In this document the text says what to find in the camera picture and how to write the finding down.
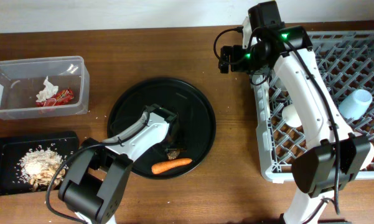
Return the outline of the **red snack wrapper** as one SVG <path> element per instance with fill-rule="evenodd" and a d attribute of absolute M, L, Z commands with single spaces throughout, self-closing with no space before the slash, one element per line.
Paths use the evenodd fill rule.
<path fill-rule="evenodd" d="M 45 106 L 60 106 L 60 105 L 66 105 L 70 103 L 74 99 L 73 91 L 68 88 L 65 90 L 62 90 L 58 92 L 53 97 L 43 101 L 43 102 L 37 102 L 36 105 L 38 107 L 45 107 Z"/>

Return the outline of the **white tissue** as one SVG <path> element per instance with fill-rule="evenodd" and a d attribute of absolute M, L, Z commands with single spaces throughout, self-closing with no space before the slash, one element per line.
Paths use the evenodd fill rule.
<path fill-rule="evenodd" d="M 55 86 L 52 83 L 50 83 L 48 77 L 45 78 L 43 85 L 44 89 L 39 91 L 39 93 L 36 95 L 36 103 L 44 102 L 49 98 L 53 97 L 54 95 L 56 95 L 58 92 L 58 86 Z"/>

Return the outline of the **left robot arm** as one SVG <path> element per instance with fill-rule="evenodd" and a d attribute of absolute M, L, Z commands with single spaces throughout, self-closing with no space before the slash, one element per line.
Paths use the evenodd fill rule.
<path fill-rule="evenodd" d="M 114 223 L 135 161 L 174 133 L 178 115 L 157 105 L 146 106 L 141 117 L 102 142 L 90 140 L 65 164 L 69 166 L 58 198 L 80 223 Z"/>

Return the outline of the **white bowl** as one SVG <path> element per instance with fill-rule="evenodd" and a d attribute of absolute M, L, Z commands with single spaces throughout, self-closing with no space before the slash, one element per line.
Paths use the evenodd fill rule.
<path fill-rule="evenodd" d="M 373 160 L 374 146 L 366 136 L 354 132 L 351 141 L 352 161 L 349 167 L 350 172 L 358 172 L 366 168 Z"/>

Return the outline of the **light blue cup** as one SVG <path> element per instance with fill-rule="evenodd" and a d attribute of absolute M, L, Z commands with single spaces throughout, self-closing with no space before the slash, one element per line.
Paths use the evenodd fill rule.
<path fill-rule="evenodd" d="M 364 89 L 354 90 L 339 105 L 340 114 L 346 119 L 358 120 L 373 101 L 372 94 Z"/>

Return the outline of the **brown food scrap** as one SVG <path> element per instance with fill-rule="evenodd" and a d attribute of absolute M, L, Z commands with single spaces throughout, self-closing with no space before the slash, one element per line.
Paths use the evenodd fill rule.
<path fill-rule="evenodd" d="M 179 150 L 175 150 L 175 151 L 169 151 L 167 153 L 167 157 L 168 157 L 168 160 L 174 160 L 174 159 L 177 159 L 178 156 L 180 154 L 180 151 Z"/>

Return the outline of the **pale grey plate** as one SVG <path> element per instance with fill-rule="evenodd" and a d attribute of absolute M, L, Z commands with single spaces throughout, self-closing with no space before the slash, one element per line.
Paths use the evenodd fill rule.
<path fill-rule="evenodd" d="M 276 88 L 280 89 L 281 91 L 287 91 L 284 83 L 281 81 L 281 79 L 278 76 L 275 76 L 275 82 L 274 85 Z"/>

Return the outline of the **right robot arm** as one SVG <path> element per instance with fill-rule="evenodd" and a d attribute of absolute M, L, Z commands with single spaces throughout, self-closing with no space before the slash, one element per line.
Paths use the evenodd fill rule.
<path fill-rule="evenodd" d="M 306 30 L 284 24 L 236 27 L 241 45 L 224 46 L 223 73 L 254 74 L 268 66 L 286 87 L 302 123 L 308 151 L 292 163 L 295 196 L 280 223 L 317 223 L 328 203 L 339 212 L 339 193 L 370 162 L 371 144 L 346 123 L 320 76 Z"/>

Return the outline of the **white cup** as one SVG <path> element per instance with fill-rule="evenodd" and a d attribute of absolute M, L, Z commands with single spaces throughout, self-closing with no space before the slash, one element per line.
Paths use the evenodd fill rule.
<path fill-rule="evenodd" d="M 281 114 L 289 127 L 298 128 L 302 126 L 302 122 L 293 104 L 284 107 Z"/>

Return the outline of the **white plastic fork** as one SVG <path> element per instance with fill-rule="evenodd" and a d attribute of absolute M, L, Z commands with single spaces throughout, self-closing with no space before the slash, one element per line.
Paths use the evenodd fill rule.
<path fill-rule="evenodd" d="M 269 85 L 268 83 L 264 83 L 264 105 L 266 115 L 269 118 L 271 115 L 270 105 L 269 105 Z"/>

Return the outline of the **orange carrot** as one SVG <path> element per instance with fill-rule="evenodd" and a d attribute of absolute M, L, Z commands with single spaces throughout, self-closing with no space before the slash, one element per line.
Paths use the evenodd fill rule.
<path fill-rule="evenodd" d="M 174 159 L 171 161 L 159 162 L 151 167 L 153 174 L 161 174 L 168 170 L 174 169 L 180 166 L 186 166 L 192 162 L 190 158 Z"/>

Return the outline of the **rice leftovers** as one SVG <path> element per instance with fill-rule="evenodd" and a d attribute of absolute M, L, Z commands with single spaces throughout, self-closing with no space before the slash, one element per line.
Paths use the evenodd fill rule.
<path fill-rule="evenodd" d="M 28 184 L 32 174 L 38 174 L 48 166 L 56 164 L 60 166 L 63 159 L 63 156 L 50 147 L 44 149 L 39 146 L 36 149 L 29 149 L 18 162 L 21 168 L 17 177 L 21 182 Z"/>

